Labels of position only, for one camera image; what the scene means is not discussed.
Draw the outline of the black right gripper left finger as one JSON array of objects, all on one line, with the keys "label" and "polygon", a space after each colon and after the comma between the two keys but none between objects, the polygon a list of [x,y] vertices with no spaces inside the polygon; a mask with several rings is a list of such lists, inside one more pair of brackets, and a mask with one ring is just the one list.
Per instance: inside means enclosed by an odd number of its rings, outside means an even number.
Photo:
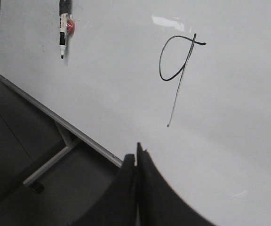
[{"label": "black right gripper left finger", "polygon": [[135,156],[127,154],[115,179],[74,226],[134,226],[136,224]]}]

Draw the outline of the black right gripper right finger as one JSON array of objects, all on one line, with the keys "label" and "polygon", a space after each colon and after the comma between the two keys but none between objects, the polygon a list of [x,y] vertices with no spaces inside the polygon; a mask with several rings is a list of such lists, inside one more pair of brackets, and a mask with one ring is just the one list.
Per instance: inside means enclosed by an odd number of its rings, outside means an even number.
[{"label": "black right gripper right finger", "polygon": [[138,204],[142,226],[212,226],[171,188],[148,151],[137,143]]}]

